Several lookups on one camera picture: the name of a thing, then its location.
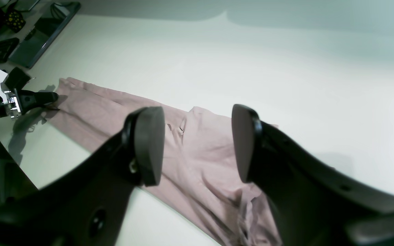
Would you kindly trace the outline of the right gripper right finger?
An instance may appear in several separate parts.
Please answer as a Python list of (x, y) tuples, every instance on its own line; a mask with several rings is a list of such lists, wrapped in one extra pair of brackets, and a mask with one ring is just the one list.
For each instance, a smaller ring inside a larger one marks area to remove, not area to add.
[(322, 163), (257, 112), (232, 109), (239, 176), (265, 194), (284, 246), (394, 246), (394, 195)]

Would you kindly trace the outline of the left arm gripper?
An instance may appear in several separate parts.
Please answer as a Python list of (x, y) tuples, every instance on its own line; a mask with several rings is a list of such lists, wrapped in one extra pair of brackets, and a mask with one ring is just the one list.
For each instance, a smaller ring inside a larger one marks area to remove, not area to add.
[(34, 108), (44, 108), (58, 101), (59, 95), (52, 91), (33, 92), (23, 90), (31, 76), (20, 68), (10, 72), (0, 69), (0, 118), (19, 118)]

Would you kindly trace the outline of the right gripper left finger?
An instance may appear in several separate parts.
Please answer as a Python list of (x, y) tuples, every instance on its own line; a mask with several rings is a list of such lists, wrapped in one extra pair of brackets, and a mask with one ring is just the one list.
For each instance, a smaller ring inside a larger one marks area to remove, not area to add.
[(160, 183), (164, 142), (162, 107), (130, 113), (78, 167), (0, 206), (0, 246), (114, 246), (133, 189)]

